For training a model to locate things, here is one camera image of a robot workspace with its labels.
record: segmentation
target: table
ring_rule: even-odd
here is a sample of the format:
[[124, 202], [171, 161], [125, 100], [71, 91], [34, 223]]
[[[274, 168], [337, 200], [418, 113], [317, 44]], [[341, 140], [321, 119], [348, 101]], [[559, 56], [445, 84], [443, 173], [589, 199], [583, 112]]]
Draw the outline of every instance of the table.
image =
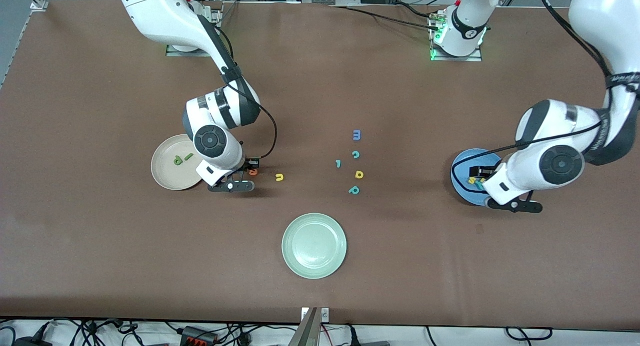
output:
[[[640, 324], [640, 149], [537, 192], [537, 215], [472, 207], [451, 186], [460, 151], [512, 143], [537, 101], [601, 105], [598, 67], [544, 9], [497, 9], [484, 60], [446, 62], [429, 60], [423, 29], [237, 5], [224, 28], [279, 138], [253, 193], [216, 194], [162, 189], [149, 167], [183, 133], [185, 101], [222, 86], [213, 62], [165, 57], [119, 0], [49, 5], [0, 90], [0, 315], [295, 323], [324, 306], [332, 323]], [[264, 115], [233, 131], [248, 155], [272, 132]], [[349, 243], [322, 280], [282, 260], [284, 230], [307, 212]]]

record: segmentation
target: blue plate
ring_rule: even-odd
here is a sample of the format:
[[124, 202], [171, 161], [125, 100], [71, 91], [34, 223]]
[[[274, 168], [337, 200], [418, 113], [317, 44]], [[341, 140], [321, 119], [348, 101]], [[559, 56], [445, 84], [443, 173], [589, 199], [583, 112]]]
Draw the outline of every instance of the blue plate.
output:
[[[462, 153], [460, 153], [460, 155], [455, 157], [455, 160], [453, 160], [453, 164], [467, 157], [472, 157], [474, 155], [478, 155], [479, 153], [483, 153], [486, 151], [487, 150], [485, 149], [465, 150]], [[481, 156], [481, 157], [463, 162], [462, 164], [455, 167], [455, 173], [456, 173], [455, 176], [457, 177], [458, 180], [460, 180], [460, 182], [467, 189], [477, 190], [478, 187], [476, 187], [473, 184], [469, 184], [467, 182], [467, 180], [469, 179], [469, 168], [472, 166], [478, 166], [478, 165], [482, 165], [482, 166], [496, 165], [498, 164], [499, 161], [500, 161], [500, 157], [498, 155], [494, 153], [490, 153], [489, 155]], [[451, 173], [451, 182], [453, 183], [453, 187], [455, 188], [455, 191], [457, 191], [457, 193], [460, 196], [462, 196], [464, 200], [467, 200], [468, 202], [478, 206], [485, 205], [485, 199], [488, 197], [487, 193], [470, 193], [469, 191], [466, 191], [460, 185], [458, 185], [458, 183], [454, 180], [453, 173]]]

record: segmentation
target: beige plate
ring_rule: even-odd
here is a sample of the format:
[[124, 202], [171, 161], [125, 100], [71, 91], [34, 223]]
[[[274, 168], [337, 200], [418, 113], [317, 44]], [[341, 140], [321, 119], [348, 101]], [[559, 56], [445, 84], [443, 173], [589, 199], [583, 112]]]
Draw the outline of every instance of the beige plate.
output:
[[[198, 184], [201, 180], [196, 173], [196, 167], [202, 158], [196, 152], [194, 143], [185, 134], [170, 137], [155, 151], [151, 158], [151, 175], [158, 185], [169, 190], [183, 190]], [[193, 156], [185, 160], [190, 153]]]

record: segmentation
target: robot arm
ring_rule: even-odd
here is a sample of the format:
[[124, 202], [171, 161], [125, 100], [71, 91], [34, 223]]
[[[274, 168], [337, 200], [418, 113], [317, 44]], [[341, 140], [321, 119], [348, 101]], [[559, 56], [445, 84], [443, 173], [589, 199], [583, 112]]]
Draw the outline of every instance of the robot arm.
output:
[[203, 159], [197, 172], [210, 186], [219, 184], [245, 164], [242, 146], [229, 130], [258, 118], [260, 100], [256, 92], [242, 76], [215, 27], [196, 14], [187, 0], [122, 3], [144, 36], [159, 43], [200, 48], [220, 70], [226, 86], [189, 100], [182, 116], [185, 131]]
[[567, 185], [580, 176], [585, 162], [608, 164], [633, 146], [640, 107], [640, 0], [572, 0], [569, 18], [574, 30], [611, 63], [603, 108], [544, 100], [527, 110], [516, 142], [549, 140], [519, 147], [484, 182], [500, 205], [515, 208], [521, 194]]

